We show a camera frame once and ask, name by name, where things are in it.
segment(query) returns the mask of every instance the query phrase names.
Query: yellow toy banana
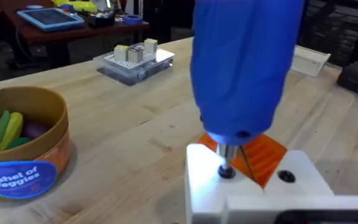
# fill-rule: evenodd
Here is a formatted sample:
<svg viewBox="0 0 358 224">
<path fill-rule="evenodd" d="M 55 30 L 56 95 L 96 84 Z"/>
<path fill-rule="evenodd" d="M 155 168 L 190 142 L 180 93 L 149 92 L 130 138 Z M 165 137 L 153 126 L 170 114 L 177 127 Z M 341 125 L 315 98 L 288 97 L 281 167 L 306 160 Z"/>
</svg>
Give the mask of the yellow toy banana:
<svg viewBox="0 0 358 224">
<path fill-rule="evenodd" d="M 11 113 L 4 137 L 0 143 L 0 151 L 6 150 L 10 143 L 20 136 L 23 127 L 23 116 L 18 112 Z"/>
</svg>

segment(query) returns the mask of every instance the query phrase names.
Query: black screw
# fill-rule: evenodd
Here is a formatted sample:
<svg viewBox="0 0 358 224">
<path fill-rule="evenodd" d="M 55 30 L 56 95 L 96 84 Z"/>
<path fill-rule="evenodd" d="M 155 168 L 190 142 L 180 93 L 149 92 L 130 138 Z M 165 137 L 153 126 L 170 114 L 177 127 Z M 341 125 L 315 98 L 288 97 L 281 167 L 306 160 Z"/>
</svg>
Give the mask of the black screw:
<svg viewBox="0 0 358 224">
<path fill-rule="evenodd" d="M 223 168 L 222 165 L 220 165 L 219 169 L 218 169 L 218 174 L 223 179 L 232 179 L 234 177 L 234 174 L 236 174 L 236 173 L 234 172 L 234 169 L 232 167 L 225 169 L 225 168 Z"/>
<path fill-rule="evenodd" d="M 239 138 L 248 138 L 250 134 L 246 131 L 239 131 L 237 132 L 237 137 Z"/>
<path fill-rule="evenodd" d="M 277 172 L 278 178 L 287 183 L 294 183 L 295 176 L 288 170 L 280 170 Z"/>
</svg>

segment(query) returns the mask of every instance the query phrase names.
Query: cardboard bucket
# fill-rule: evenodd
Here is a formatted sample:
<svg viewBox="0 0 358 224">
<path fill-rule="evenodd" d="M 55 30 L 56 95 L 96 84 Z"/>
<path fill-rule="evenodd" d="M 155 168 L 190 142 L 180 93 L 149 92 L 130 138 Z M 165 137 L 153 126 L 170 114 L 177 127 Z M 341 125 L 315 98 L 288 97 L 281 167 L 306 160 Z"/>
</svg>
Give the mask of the cardboard bucket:
<svg viewBox="0 0 358 224">
<path fill-rule="evenodd" d="M 48 89 L 11 87 L 0 90 L 0 117 L 4 110 L 51 127 L 28 143 L 0 152 L 0 197 L 35 197 L 53 186 L 70 157 L 66 103 Z"/>
</svg>

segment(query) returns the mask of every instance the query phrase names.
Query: orange plastic piece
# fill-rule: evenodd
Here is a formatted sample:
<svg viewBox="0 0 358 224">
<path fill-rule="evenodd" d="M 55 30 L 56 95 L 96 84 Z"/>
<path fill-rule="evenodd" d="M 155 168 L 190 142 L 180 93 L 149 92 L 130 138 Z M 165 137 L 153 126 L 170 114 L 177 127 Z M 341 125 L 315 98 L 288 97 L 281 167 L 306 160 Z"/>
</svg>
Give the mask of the orange plastic piece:
<svg viewBox="0 0 358 224">
<path fill-rule="evenodd" d="M 216 152 L 218 144 L 208 134 L 202 135 L 198 143 L 204 144 Z M 266 186 L 267 181 L 287 151 L 284 146 L 264 134 L 244 145 L 243 149 L 249 166 L 241 150 L 237 150 L 237 156 L 232 160 L 231 165 L 253 179 L 261 187 Z"/>
</svg>

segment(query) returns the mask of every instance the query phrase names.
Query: blue tablet case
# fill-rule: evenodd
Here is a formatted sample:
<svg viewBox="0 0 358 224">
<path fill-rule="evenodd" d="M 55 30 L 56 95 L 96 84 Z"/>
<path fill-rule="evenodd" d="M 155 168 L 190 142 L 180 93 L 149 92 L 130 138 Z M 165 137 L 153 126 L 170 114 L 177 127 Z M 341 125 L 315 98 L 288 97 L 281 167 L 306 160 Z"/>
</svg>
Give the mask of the blue tablet case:
<svg viewBox="0 0 358 224">
<path fill-rule="evenodd" d="M 17 15 L 45 32 L 81 27 L 84 24 L 81 16 L 58 8 L 17 11 Z"/>
</svg>

